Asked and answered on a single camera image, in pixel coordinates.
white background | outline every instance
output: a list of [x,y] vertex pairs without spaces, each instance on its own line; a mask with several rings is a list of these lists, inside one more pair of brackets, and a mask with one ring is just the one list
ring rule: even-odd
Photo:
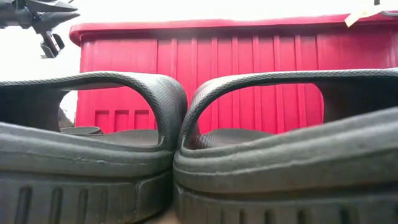
[[[0,79],[59,77],[79,72],[80,48],[70,42],[71,25],[82,22],[148,22],[188,19],[239,21],[278,17],[344,14],[358,9],[359,0],[75,0],[80,17],[59,25],[65,49],[56,59],[40,59],[41,38],[32,29],[0,30]],[[76,93],[61,107],[74,119]]]

black slide sandal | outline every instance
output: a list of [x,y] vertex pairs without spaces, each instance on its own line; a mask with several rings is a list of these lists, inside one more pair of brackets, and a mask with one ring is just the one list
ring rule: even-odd
[[[59,103],[68,90],[118,86],[147,100],[158,131],[57,133]],[[133,223],[171,202],[172,160],[187,109],[174,79],[89,72],[0,82],[0,107],[7,108],[0,111],[1,223]]]
[[[315,83],[326,124],[241,143],[198,132],[200,114],[220,96],[280,83]],[[270,72],[204,83],[175,155],[177,216],[188,224],[396,223],[397,84],[394,68]]]
[[101,128],[95,126],[83,126],[83,127],[69,127],[60,128],[62,134],[82,135],[82,134],[103,134]]

textured strap surface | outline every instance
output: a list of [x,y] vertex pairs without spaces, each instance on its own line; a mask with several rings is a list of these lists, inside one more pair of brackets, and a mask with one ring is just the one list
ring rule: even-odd
[[195,148],[202,137],[197,121],[220,96],[241,88],[281,83],[314,83],[325,102],[325,122],[398,105],[398,70],[358,69],[269,72],[231,75],[202,84],[195,92],[182,124],[179,146]]
[[7,108],[0,111],[0,121],[59,131],[58,107],[69,90],[119,86],[128,86],[145,98],[155,114],[159,144],[175,148],[187,97],[181,85],[165,75],[87,72],[65,78],[0,82],[0,107]]

red container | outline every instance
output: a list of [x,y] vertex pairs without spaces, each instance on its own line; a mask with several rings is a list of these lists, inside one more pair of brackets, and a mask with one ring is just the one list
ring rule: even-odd
[[[225,75],[397,66],[398,19],[377,15],[347,28],[346,16],[81,24],[71,28],[70,38],[81,46],[81,72],[169,75],[188,99],[203,82]],[[282,133],[320,124],[322,114],[322,96],[312,84],[256,86],[212,103],[200,129]],[[76,125],[106,133],[156,126],[149,105],[128,88],[80,91]]]

